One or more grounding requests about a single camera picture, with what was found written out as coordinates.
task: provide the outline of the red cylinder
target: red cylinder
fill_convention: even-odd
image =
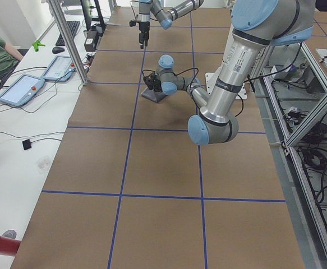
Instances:
[[[0,236],[0,255],[15,256],[21,241]]]

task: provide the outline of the person's arm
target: person's arm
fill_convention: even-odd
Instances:
[[[8,54],[10,54],[11,56],[13,56],[18,61],[21,61],[22,58],[24,57],[24,56],[21,55],[21,53],[17,49],[15,49],[9,43],[6,43],[5,44],[5,50],[7,51]]]

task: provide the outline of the computer mouse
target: computer mouse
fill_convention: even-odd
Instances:
[[[53,49],[52,49],[53,54],[57,54],[57,53],[64,52],[64,51],[65,51],[65,49],[62,47],[53,47]]]

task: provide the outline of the white desk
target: white desk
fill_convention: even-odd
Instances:
[[[82,16],[67,16],[66,19],[80,20],[80,26],[82,26]],[[86,55],[83,30],[84,27],[81,27],[75,37],[81,59]],[[35,52],[34,48],[31,47],[16,70],[47,66],[55,56],[52,53],[52,48],[55,46],[54,43],[58,35],[59,32],[55,24],[41,40],[41,43],[45,44],[46,47],[39,47],[38,52]],[[68,52],[65,50],[58,55],[68,55]],[[6,85],[13,83],[22,73],[40,76],[43,71],[44,69],[35,69],[15,73],[9,78]],[[46,83],[38,94],[43,93],[52,85],[53,83]],[[80,85],[79,76],[74,73],[66,83],[56,84],[57,95],[37,112],[29,114],[16,108],[1,112],[0,131],[15,136],[64,132],[79,96]],[[24,108],[28,111],[34,111],[55,93],[56,89],[52,87],[44,94],[32,99]],[[7,106],[2,106],[0,110],[7,108]],[[63,134],[40,136],[31,140],[45,137],[61,139],[62,136]],[[17,231],[18,240],[24,236],[60,143],[56,140],[43,140],[34,143],[31,149],[24,151],[22,148],[24,139],[0,134],[0,235],[6,230],[13,229]],[[12,261],[13,257],[0,255],[0,269],[9,268]]]

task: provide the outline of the keyboard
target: keyboard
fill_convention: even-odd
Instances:
[[[80,21],[67,21],[67,25],[72,34],[72,37],[75,38],[75,35],[80,26]],[[64,45],[65,45],[65,41],[63,41],[62,35],[60,34],[60,36],[56,41],[56,46],[64,46]]]

